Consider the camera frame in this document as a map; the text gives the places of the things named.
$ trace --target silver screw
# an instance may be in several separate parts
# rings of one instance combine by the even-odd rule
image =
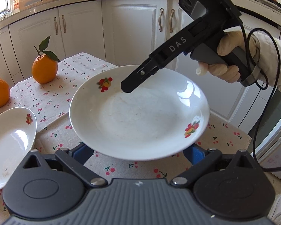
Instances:
[[[184,185],[187,183],[187,179],[184,177],[176,177],[176,178],[173,178],[172,181],[176,185]]]
[[[90,183],[94,186],[102,186],[105,184],[105,179],[103,178],[93,178]]]

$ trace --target cabinet handle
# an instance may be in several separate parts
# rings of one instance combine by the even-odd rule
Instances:
[[[173,33],[172,22],[173,22],[173,16],[174,16],[174,13],[175,13],[175,9],[174,9],[174,8],[172,8],[172,11],[171,11],[171,16],[170,16],[170,33]]]
[[[163,8],[160,9],[160,15],[159,15],[159,18],[158,18],[159,31],[160,31],[160,32],[162,32],[162,26],[161,26],[161,17],[162,17],[162,14],[163,14]]]
[[[58,35],[58,25],[57,25],[56,17],[54,17],[54,25],[55,25],[56,35]]]
[[[65,20],[65,16],[64,15],[62,15],[61,17],[63,19],[64,33],[65,33],[65,32],[67,32],[66,31],[66,20]]]

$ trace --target white bowl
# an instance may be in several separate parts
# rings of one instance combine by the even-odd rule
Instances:
[[[159,70],[132,93],[124,93],[121,81],[136,68],[112,68],[76,91],[70,105],[76,134],[93,150],[124,160],[159,159],[186,149],[208,124],[204,93],[169,69]]]
[[[25,107],[0,114],[0,189],[31,150],[37,132],[34,113]]]

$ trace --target round pad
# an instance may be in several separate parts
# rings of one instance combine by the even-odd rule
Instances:
[[[24,193],[34,199],[45,199],[58,191],[58,183],[50,179],[37,179],[24,186]]]
[[[84,194],[84,186],[78,178],[49,168],[20,169],[11,179],[4,188],[3,200],[12,213],[28,219],[65,213]]]
[[[267,177],[249,168],[226,169],[201,177],[194,185],[197,201],[212,214],[232,220],[269,212],[274,189]]]

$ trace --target table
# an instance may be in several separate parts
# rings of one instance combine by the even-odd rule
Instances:
[[[11,98],[0,107],[0,114],[13,107],[27,107],[37,118],[35,149],[44,154],[54,153],[61,147],[71,149],[81,143],[69,119],[74,93],[89,78],[114,67],[86,53],[67,58],[58,64],[58,74],[50,83],[40,85],[29,78],[12,87]],[[247,149],[250,141],[250,136],[211,114],[206,131],[195,144],[234,154],[238,149]],[[137,162],[111,158],[95,151],[85,166],[110,182],[112,178],[171,180],[187,170],[191,163],[182,152],[164,159]],[[0,190],[0,224],[8,217]]]

